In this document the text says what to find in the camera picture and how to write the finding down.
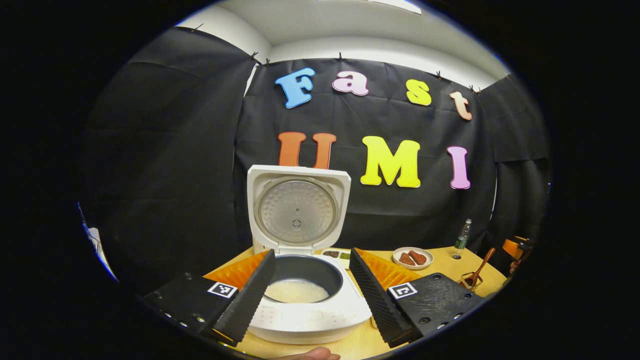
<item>wooden spoon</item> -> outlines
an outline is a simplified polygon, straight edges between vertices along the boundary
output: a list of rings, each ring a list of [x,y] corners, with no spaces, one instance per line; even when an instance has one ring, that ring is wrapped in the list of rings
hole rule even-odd
[[[469,284],[471,288],[473,288],[476,285],[476,282],[478,281],[478,276],[480,275],[480,270],[482,270],[482,268],[484,267],[484,264],[486,264],[486,262],[489,261],[489,259],[491,259],[494,252],[495,252],[495,247],[492,247],[491,249],[489,249],[489,252],[487,252],[486,255],[484,256],[484,260],[482,260],[482,263],[480,264],[480,267],[478,268],[478,270],[476,270],[470,277],[467,277],[465,279],[465,281],[467,282],[467,284]]]

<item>white wall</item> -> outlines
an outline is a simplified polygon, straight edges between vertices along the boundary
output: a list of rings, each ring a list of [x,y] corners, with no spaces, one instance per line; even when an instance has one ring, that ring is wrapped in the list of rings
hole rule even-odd
[[[253,54],[257,51],[258,54],[255,58],[262,63],[269,57],[268,54],[272,48],[271,43],[253,26],[220,6],[210,6],[176,26],[193,29],[203,23],[204,25],[200,26],[198,30],[226,40],[247,54]]]
[[[486,88],[498,79],[451,55],[397,40],[366,37],[333,37],[290,42],[275,46],[271,62],[302,58],[343,58],[382,61],[423,70],[440,71],[443,78],[474,89]]]

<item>yellow letter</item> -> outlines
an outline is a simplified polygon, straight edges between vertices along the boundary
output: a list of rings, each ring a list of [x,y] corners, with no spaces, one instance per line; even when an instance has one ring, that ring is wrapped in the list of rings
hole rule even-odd
[[[424,81],[417,81],[415,79],[410,79],[406,81],[406,96],[409,98],[414,104],[427,106],[431,104],[431,95],[427,91],[429,91],[429,87]]]
[[[400,172],[396,183],[403,188],[418,188],[418,150],[420,144],[411,140],[400,143],[396,154],[391,154],[385,139],[379,136],[365,136],[362,143],[367,146],[367,170],[360,178],[365,185],[380,185],[382,179],[378,176],[378,167],[382,169],[387,185],[391,185]]]

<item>blue letter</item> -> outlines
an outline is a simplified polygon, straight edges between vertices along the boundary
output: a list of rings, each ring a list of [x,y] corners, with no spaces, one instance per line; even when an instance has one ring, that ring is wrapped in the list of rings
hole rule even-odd
[[[311,94],[305,94],[302,92],[302,88],[307,90],[314,88],[314,84],[307,76],[313,76],[315,74],[316,72],[313,69],[305,67],[302,70],[292,72],[276,80],[276,84],[282,86],[282,90],[284,90],[284,94],[287,96],[287,103],[284,104],[287,109],[295,108],[311,100]]]

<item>inner lid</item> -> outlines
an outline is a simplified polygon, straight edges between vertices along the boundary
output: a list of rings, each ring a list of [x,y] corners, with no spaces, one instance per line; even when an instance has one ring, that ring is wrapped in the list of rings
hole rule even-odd
[[[312,181],[292,179],[275,183],[256,208],[258,226],[273,240],[289,245],[318,242],[337,225],[335,197]]]

